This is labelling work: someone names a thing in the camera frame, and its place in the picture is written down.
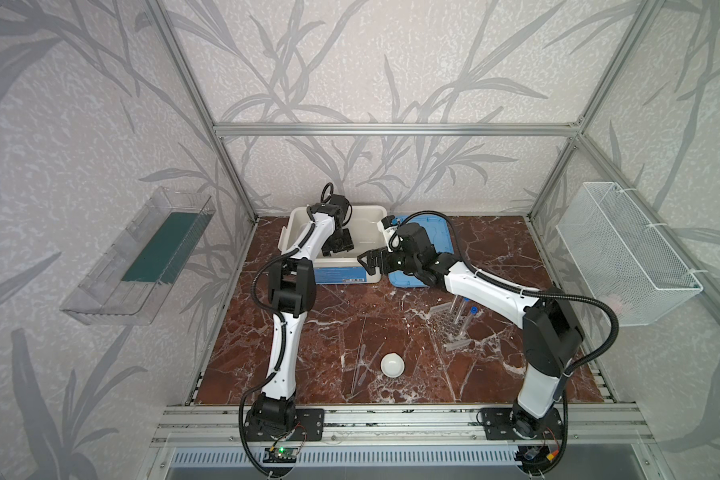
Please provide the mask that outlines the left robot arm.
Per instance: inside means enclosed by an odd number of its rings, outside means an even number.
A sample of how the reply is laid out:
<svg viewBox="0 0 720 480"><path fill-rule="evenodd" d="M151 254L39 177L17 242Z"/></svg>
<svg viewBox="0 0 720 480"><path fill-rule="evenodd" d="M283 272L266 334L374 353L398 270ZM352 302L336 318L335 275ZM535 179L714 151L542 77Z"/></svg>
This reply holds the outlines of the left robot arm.
<svg viewBox="0 0 720 480"><path fill-rule="evenodd" d="M343 239L350 210L346 197L335 194L334 185L326 183L320 200L306 208L308 223L297 239L287 251L268 260L251 284L252 300L270 314L274 331L267 376L242 394L238 427L247 459L267 479L282 479L288 472L258 461L248 445L246 429L259 428L280 441L298 428L295 366L303 324L316 300L314 260L326 243Z"/></svg>

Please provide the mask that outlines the test tube blue cap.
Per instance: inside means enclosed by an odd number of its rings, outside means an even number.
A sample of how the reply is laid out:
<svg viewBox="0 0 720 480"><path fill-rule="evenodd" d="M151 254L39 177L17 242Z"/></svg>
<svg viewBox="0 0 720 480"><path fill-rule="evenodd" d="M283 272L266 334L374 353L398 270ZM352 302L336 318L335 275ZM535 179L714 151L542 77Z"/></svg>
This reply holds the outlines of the test tube blue cap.
<svg viewBox="0 0 720 480"><path fill-rule="evenodd" d="M478 309L476 306L472 306L472 307L470 308L468 314L466 315L466 317L465 317L465 319L464 319L464 321L463 321L463 323L462 323L462 327L461 327L461 330L460 330L460 334L461 334L461 335L464 335L464 336L467 335L467 331L468 331L468 329L469 329L469 326L470 326L470 324L472 323L472 321L475 319L475 317L477 316L478 313L479 313L479 309Z"/></svg>
<svg viewBox="0 0 720 480"><path fill-rule="evenodd" d="M467 320L467 317L469 315L469 303L470 300L466 297L461 298L461 304L459 305L459 308L457 309L457 315L454 319L454 323L458 325L459 327L462 327Z"/></svg>
<svg viewBox="0 0 720 480"><path fill-rule="evenodd" d="M451 304L450 315L453 322L456 322L461 315L461 307L463 306L463 297L457 295Z"/></svg>

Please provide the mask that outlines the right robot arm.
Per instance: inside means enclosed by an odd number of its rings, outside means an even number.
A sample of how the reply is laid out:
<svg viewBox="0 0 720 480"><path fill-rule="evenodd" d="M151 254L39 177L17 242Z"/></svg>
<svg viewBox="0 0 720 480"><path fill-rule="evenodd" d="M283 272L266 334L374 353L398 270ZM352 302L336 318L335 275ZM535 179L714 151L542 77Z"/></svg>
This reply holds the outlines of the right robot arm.
<svg viewBox="0 0 720 480"><path fill-rule="evenodd" d="M468 298L515 324L523 335L526 367L523 384L507 416L508 427L518 438L544 439L555 419L555 404L568 403L569 378L615 343L620 327L617 314L595 298L558 288L526 287L479 269L457 240L452 242L452 251L440 251L415 219L410 215L397 222L388 216L380 221L386 244L359 254L359 264L369 273L401 271L428 287ZM601 310L609 323L603 342L584 356L577 354L585 334L572 307L575 303Z"/></svg>

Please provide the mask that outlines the clear acrylic test tube rack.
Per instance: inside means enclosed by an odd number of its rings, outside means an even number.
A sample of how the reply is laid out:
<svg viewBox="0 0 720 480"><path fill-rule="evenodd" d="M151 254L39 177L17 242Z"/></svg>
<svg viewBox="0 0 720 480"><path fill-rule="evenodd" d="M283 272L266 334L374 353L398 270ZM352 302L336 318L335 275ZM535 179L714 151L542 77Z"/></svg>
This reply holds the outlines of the clear acrylic test tube rack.
<svg viewBox="0 0 720 480"><path fill-rule="evenodd" d="M461 327L452 321L450 315L452 302L453 300L450 303L434 306L428 312L430 331L434 334L435 340L447 352L466 349L473 343L468 331L466 336L461 335ZM472 306L476 305L470 301L469 310Z"/></svg>

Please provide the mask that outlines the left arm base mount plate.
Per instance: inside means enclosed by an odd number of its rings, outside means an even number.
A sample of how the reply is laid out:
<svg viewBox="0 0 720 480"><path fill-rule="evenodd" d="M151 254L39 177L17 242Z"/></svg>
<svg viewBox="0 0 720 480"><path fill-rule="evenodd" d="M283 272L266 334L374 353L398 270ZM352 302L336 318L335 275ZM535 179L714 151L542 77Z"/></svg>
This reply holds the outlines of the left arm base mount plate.
<svg viewBox="0 0 720 480"><path fill-rule="evenodd" d="M243 427L247 441L275 441L287 434L288 441L316 442L323 437L324 424L324 409L296 408L272 413L252 408Z"/></svg>

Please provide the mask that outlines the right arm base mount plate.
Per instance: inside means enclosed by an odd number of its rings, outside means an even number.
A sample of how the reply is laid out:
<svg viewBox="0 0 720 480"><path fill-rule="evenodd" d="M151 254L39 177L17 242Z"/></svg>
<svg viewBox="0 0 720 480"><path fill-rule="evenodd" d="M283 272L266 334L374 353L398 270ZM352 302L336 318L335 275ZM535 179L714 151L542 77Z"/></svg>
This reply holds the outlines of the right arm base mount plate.
<svg viewBox="0 0 720 480"><path fill-rule="evenodd" d="M541 442L547 435L560 440L565 426L560 412L554 407L542 419L512 407L482 408L476 418L487 440Z"/></svg>

